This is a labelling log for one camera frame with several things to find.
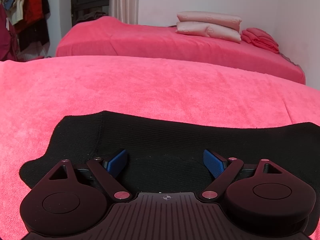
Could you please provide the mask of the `pink pillow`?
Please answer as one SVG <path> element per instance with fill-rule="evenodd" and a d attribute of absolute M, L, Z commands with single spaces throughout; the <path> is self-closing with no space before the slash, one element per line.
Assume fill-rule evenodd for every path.
<path fill-rule="evenodd" d="M 236 15 L 220 14 L 206 11 L 182 11 L 177 13 L 180 22 L 207 22 L 240 31 L 242 18 Z"/>
<path fill-rule="evenodd" d="M 241 35 L 236 30 L 218 24 L 193 21 L 177 22 L 176 28 L 176 33 L 178 34 L 217 38 L 236 43 L 241 42 Z"/>

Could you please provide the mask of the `dark cloth by door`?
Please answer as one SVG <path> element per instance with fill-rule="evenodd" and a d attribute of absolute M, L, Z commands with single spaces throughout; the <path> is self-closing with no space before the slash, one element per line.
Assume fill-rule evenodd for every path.
<path fill-rule="evenodd" d="M 88 14 L 85 14 L 83 16 L 80 16 L 77 20 L 76 20 L 76 24 L 78 23 L 82 23 L 82 22 L 88 22 L 88 21 L 94 21 L 97 20 L 103 16 L 107 16 L 108 14 L 106 12 L 103 11 L 93 11 L 90 12 Z"/>

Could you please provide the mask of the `upper pink pillow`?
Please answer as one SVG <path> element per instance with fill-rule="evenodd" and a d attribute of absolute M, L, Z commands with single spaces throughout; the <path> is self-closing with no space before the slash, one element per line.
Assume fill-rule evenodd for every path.
<path fill-rule="evenodd" d="M 207 22 L 240 31 L 242 18 L 236 15 L 220 14 L 206 11 L 182 11 L 177 13 L 180 22 Z"/>

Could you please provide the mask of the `pink patterned curtain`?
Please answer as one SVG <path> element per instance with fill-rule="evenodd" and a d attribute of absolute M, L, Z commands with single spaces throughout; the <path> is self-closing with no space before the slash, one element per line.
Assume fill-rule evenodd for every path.
<path fill-rule="evenodd" d="M 139 0 L 110 0 L 108 15 L 115 17 L 123 23 L 138 23 Z"/>

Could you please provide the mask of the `lower pink pillow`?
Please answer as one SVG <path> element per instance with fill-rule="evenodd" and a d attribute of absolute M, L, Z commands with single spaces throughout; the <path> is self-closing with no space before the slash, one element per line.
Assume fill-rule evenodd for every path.
<path fill-rule="evenodd" d="M 193 21 L 177 22 L 176 28 L 176 33 L 178 34 L 217 38 L 236 43 L 241 42 L 241 35 L 236 30 L 218 24 Z"/>

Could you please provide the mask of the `near pink bed blanket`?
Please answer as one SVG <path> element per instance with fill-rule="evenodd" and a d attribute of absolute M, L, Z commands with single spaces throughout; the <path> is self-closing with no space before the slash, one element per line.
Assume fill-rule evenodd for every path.
<path fill-rule="evenodd" d="M 207 63 L 123 56 L 1 63 L 1 238 L 26 233 L 23 163 L 44 155 L 67 115 L 112 111 L 233 128 L 319 124 L 319 91 Z"/>

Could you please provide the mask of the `hanging clothes on rack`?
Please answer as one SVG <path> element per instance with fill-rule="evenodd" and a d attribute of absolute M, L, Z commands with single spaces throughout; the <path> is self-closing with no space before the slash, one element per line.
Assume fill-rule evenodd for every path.
<path fill-rule="evenodd" d="M 46 57 L 49 14 L 48 0 L 1 0 L 1 61 Z"/>

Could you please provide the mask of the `black knit pants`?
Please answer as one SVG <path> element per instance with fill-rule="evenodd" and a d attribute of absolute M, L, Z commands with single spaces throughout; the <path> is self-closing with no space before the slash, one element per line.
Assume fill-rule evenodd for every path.
<path fill-rule="evenodd" d="M 202 155 L 212 150 L 255 164 L 269 159 L 319 190 L 319 127 L 306 122 L 276 128 L 221 128 L 100 112 L 65 116 L 55 127 L 45 154 L 20 168 L 34 187 L 62 159 L 83 164 L 127 150 L 120 179 L 143 192 L 202 191 L 212 176 Z"/>

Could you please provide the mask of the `folded red blanket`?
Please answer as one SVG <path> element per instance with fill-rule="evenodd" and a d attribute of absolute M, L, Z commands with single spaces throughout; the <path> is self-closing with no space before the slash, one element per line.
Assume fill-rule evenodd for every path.
<path fill-rule="evenodd" d="M 255 47 L 279 54 L 279 44 L 267 32 L 258 28 L 247 28 L 242 31 L 241 39 Z"/>

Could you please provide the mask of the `far pink bed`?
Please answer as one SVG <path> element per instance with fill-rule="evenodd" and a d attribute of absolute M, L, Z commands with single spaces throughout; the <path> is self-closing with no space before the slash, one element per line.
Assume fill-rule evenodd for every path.
<path fill-rule="evenodd" d="M 76 24 L 56 56 L 108 55 L 203 62 L 269 74 L 305 84 L 303 70 L 282 55 L 240 43 L 176 33 L 175 27 L 126 24 L 110 16 Z"/>

